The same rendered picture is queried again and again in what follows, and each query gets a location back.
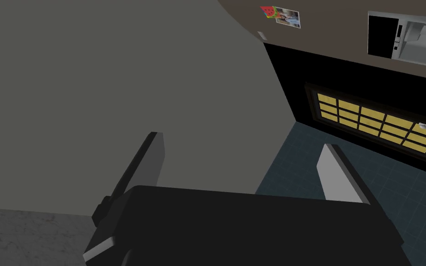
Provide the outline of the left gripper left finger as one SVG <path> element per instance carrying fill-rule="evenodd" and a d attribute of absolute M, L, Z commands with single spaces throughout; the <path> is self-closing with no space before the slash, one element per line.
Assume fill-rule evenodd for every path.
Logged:
<path fill-rule="evenodd" d="M 156 186 L 165 159 L 164 134 L 150 132 L 117 183 L 111 200 L 134 186 Z"/>

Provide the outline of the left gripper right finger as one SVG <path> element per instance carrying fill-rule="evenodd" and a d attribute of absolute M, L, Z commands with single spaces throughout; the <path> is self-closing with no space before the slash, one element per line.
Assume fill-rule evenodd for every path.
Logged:
<path fill-rule="evenodd" d="M 326 200 L 370 204 L 346 166 L 345 157 L 332 144 L 325 144 L 316 169 Z"/>

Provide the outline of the brown refrigerator with magnets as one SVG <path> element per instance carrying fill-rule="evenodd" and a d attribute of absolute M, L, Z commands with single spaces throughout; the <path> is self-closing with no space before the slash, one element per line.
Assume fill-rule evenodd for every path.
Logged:
<path fill-rule="evenodd" d="M 426 0 L 218 0 L 261 41 L 426 78 L 426 66 L 368 55 L 368 12 L 426 17 Z M 267 18 L 262 6 L 299 13 L 300 28 Z"/>

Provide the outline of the black door with yellow panes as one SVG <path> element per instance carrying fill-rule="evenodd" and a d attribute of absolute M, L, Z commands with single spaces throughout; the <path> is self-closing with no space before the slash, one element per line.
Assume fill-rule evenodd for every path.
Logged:
<path fill-rule="evenodd" d="M 313 118 L 385 148 L 426 162 L 426 130 L 409 113 L 306 83 Z"/>

